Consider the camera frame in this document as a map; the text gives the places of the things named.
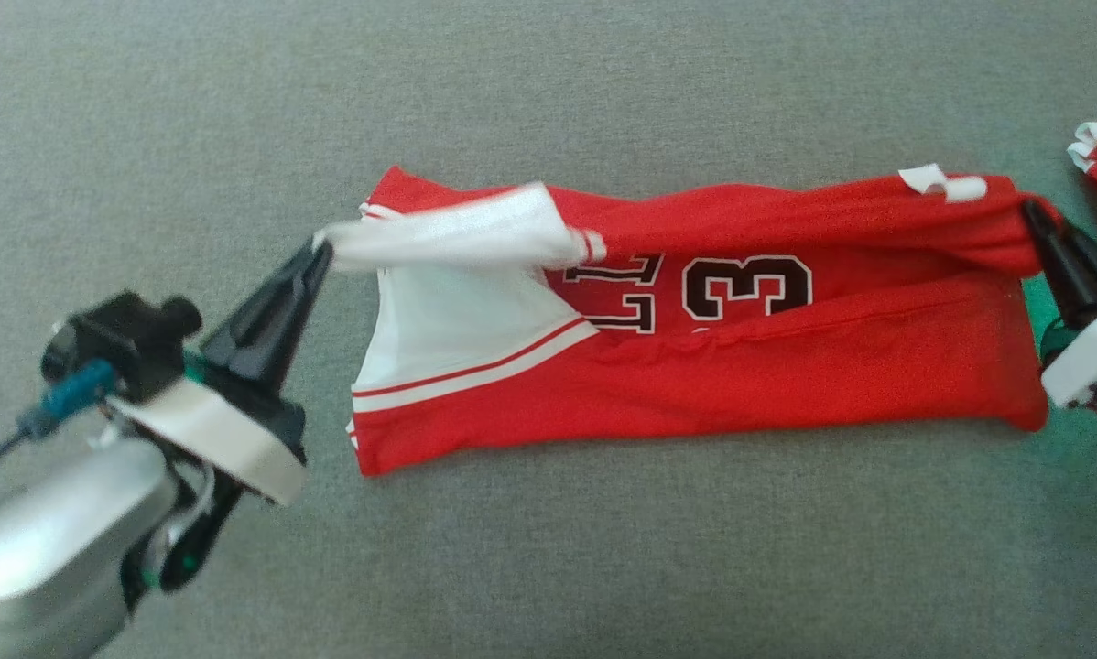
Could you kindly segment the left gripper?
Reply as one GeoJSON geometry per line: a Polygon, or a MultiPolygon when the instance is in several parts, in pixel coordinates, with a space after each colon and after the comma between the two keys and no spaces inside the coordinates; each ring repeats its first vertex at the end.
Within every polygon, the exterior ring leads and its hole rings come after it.
{"type": "Polygon", "coordinates": [[[176,373],[170,362],[139,366],[114,360],[116,391],[108,402],[155,438],[225,471],[249,491],[279,505],[295,502],[307,479],[305,463],[253,410],[238,405],[250,384],[278,393],[289,378],[303,330],[320,293],[332,247],[306,241],[231,316],[186,355],[176,373]],[[235,370],[235,380],[224,370],[235,370]]]}

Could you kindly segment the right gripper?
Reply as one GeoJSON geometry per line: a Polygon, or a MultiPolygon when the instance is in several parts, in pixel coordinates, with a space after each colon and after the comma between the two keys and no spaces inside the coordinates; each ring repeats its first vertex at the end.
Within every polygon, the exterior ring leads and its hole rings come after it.
{"type": "Polygon", "coordinates": [[[1088,404],[1097,385],[1097,242],[1041,201],[1025,200],[1022,212],[1060,320],[1081,332],[1048,364],[1041,383],[1056,407],[1088,404]]]}

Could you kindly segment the red white basketball jersey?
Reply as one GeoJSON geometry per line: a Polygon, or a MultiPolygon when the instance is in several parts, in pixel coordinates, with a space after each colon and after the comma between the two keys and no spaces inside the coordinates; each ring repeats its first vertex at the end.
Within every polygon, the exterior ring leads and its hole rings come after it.
{"type": "Polygon", "coordinates": [[[1006,177],[934,164],[830,188],[644,200],[391,168],[315,232],[372,271],[351,387],[360,469],[562,439],[704,438],[926,418],[1034,431],[1048,404],[1006,177]]]}

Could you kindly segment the large grey sofa seat cushion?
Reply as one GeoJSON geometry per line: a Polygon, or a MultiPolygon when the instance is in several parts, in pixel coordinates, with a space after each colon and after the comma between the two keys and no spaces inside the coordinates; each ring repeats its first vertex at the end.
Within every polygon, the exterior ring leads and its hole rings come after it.
{"type": "MultiPolygon", "coordinates": [[[[0,438],[50,325],[208,326],[399,164],[621,197],[1013,177],[1073,221],[1097,0],[0,0],[0,438]]],[[[103,659],[1097,659],[1097,417],[464,453],[366,480],[375,280],[290,376],[309,487],[244,501],[103,659]]]]}

